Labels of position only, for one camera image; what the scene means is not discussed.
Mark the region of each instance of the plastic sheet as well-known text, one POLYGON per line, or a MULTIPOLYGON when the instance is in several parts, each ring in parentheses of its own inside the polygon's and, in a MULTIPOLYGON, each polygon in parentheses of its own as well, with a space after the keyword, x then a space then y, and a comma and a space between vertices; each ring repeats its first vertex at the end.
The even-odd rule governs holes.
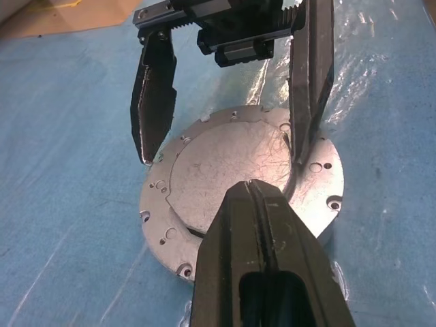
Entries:
MULTIPOLYGON (((435 28, 421 0, 334 6, 322 129, 345 191, 326 250, 357 326, 434 326, 435 28)), ((289 40, 274 59, 221 69, 196 31, 173 34, 169 138, 222 108, 287 105, 289 40)), ((0 42, 0 324, 186 326, 192 288, 154 259, 138 218, 139 55, 130 22, 0 42)))

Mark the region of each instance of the countersunk hole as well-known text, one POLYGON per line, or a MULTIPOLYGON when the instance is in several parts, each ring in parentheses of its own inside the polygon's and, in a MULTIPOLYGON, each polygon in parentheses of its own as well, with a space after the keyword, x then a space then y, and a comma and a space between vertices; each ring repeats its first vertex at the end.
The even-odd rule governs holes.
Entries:
POLYGON ((317 162, 313 162, 309 166, 309 169, 311 172, 320 172, 322 170, 322 164, 317 163, 317 162))
POLYGON ((176 274, 180 277, 188 278, 192 275, 192 266, 185 262, 177 268, 176 274))
POLYGON ((280 125, 280 130, 281 131, 289 131, 291 130, 291 125, 289 123, 284 123, 280 125))
POLYGON ((327 199, 327 206, 332 209, 339 211, 341 210, 342 197, 341 196, 329 196, 327 199))
POLYGON ((150 219, 150 211, 143 211, 140 213, 143 222, 147 222, 150 219))

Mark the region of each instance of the screw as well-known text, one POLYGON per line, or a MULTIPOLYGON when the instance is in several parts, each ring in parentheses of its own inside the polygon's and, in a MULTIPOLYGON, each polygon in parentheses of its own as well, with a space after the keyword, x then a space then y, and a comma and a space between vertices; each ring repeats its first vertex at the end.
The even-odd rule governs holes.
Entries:
POLYGON ((138 14, 138 18, 139 19, 144 18, 147 15, 147 12, 149 12, 147 9, 141 10, 138 14))
POLYGON ((167 36, 166 36, 166 34, 165 34, 163 31, 160 31, 160 32, 157 34, 157 36, 158 36, 159 40, 161 40, 161 41, 165 41, 165 40, 167 40, 167 36))

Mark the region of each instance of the aluminum plate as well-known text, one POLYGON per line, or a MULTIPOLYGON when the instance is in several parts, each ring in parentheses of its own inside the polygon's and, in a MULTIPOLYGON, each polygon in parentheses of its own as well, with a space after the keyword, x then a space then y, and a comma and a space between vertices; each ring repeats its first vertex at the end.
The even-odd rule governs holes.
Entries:
POLYGON ((328 240, 341 209, 341 160, 332 142, 319 137, 304 169, 294 174, 288 120, 282 108, 225 109, 196 121, 162 149, 142 188, 140 217, 164 266, 193 281, 201 236, 225 191, 255 178, 279 187, 320 242, 328 240))

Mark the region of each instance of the scratch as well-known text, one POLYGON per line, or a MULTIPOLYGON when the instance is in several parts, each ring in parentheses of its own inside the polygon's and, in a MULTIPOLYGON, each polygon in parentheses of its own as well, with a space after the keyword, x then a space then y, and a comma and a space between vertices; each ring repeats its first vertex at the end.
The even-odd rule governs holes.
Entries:
POLYGON ((429 302, 430 302, 431 305, 433 306, 434 310, 436 311, 436 303, 435 303, 435 301, 433 301, 433 299, 430 297, 429 291, 427 291, 427 285, 424 285, 424 292, 425 292, 425 295, 427 296, 427 300, 429 300, 429 302))
POLYGON ((79 315, 79 311, 76 312, 73 319, 69 322, 68 327, 73 327, 74 322, 76 322, 77 316, 79 315))
POLYGON ((424 10, 425 16, 427 17, 427 20, 429 21, 429 24, 430 25, 435 25, 435 22, 433 21, 433 17, 429 16, 429 13, 426 11, 424 6, 422 6, 422 10, 424 10))
POLYGON ((10 251, 10 249, 11 249, 11 248, 8 247, 5 251, 3 251, 2 254, 0 254, 0 257, 4 257, 4 256, 6 255, 6 253, 10 251))
POLYGON ((259 104, 260 103, 260 96, 262 95, 262 91, 264 90, 265 86, 265 80, 266 80, 266 71, 268 70, 268 64, 270 62, 270 59, 265 60, 264 65, 260 69, 258 76, 253 83, 253 86, 250 88, 248 97, 247 97, 247 104, 259 104))
POLYGON ((384 233, 384 219, 385 219, 385 217, 381 216, 379 230, 377 233, 377 245, 375 246, 375 252, 378 252, 380 250, 381 245, 382 245, 381 239, 382 239, 382 235, 384 233))
POLYGON ((189 318, 191 317, 191 306, 192 302, 188 301, 185 305, 185 314, 183 315, 182 319, 178 323, 178 327, 189 327, 189 318))
POLYGON ((57 243, 56 247, 54 248, 53 253, 51 254, 51 256, 48 258, 46 264, 44 265, 44 267, 42 267, 40 273, 36 276, 35 280, 33 281, 31 287, 29 287, 29 289, 27 290, 26 294, 22 297, 20 303, 18 304, 17 308, 15 309, 14 313, 12 314, 12 317, 9 321, 9 323, 7 324, 8 327, 12 326, 12 324, 14 324, 15 319, 17 318, 18 314, 20 313, 20 310, 22 308, 22 306, 24 305, 24 303, 27 300, 27 297, 29 296, 30 292, 32 292, 33 288, 35 287, 36 283, 40 280, 43 272, 46 270, 46 268, 48 267, 48 265, 51 263, 53 257, 55 256, 56 252, 61 248, 61 245, 63 244, 63 242, 65 241, 65 239, 67 238, 71 228, 73 227, 73 225, 71 225, 68 230, 65 232, 65 234, 62 236, 61 240, 57 243))
POLYGON ((375 29, 374 29, 374 21, 373 21, 373 19, 371 18, 371 16, 369 16, 369 22, 371 23, 371 35, 372 35, 372 37, 375 37, 375 29))
POLYGON ((147 245, 146 245, 146 243, 144 243, 143 246, 142 246, 141 251, 136 256, 136 259, 135 259, 134 263, 131 265, 131 267, 129 269, 129 272, 127 273, 127 276, 124 279, 124 282, 121 284, 121 286, 118 289, 118 292, 115 294, 115 297, 113 298, 112 302, 109 304, 109 306, 104 311, 104 313, 102 315, 102 318, 100 318, 100 325, 103 323, 103 321, 105 320, 106 316, 109 314, 110 310, 112 310, 112 308, 114 307, 115 303, 119 299, 120 295, 123 293, 123 291, 125 289, 125 286, 127 285, 127 282, 129 281, 129 279, 131 277, 131 274, 133 273, 133 271, 135 270, 135 268, 138 265, 139 261, 141 260, 142 256, 144 255, 146 249, 147 249, 147 245))
POLYGON ((337 276, 339 287, 341 288, 343 297, 344 297, 345 301, 348 301, 349 288, 348 288, 347 281, 345 280, 345 277, 343 276, 342 268, 341 268, 341 266, 339 266, 339 263, 336 261, 334 261, 333 264, 334 264, 334 270, 336 271, 336 276, 337 276))
POLYGON ((359 12, 359 19, 360 19, 360 22, 362 24, 366 24, 367 23, 367 21, 365 20, 365 17, 363 16, 363 12, 359 12))
POLYGON ((395 14, 394 10, 392 8, 389 9, 390 12, 392 12, 392 15, 394 15, 395 20, 398 20, 398 16, 395 14))
POLYGON ((95 206, 96 208, 98 208, 100 206, 104 206, 107 203, 118 203, 118 204, 126 204, 128 206, 135 206, 135 204, 133 204, 131 202, 122 201, 122 200, 105 199, 105 198, 100 198, 99 200, 102 200, 102 202, 99 203, 97 206, 95 206))

